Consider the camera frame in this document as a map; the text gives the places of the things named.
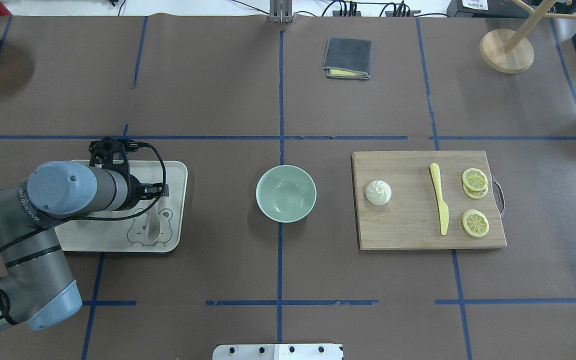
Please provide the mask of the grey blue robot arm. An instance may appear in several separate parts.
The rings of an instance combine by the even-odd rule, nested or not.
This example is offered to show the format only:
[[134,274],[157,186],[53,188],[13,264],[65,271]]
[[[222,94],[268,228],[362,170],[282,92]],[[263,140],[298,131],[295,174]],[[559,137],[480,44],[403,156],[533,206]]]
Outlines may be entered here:
[[117,168],[75,161],[45,162],[16,186],[0,189],[0,332],[22,323],[45,330],[82,307],[58,226],[157,201],[168,189],[165,179],[140,183]]

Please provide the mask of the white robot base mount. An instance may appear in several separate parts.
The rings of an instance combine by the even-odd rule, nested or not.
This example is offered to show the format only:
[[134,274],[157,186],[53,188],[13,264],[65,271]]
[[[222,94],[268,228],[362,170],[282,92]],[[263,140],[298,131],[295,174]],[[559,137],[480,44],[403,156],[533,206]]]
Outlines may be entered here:
[[342,344],[275,343],[221,344],[212,353],[213,360],[343,360]]

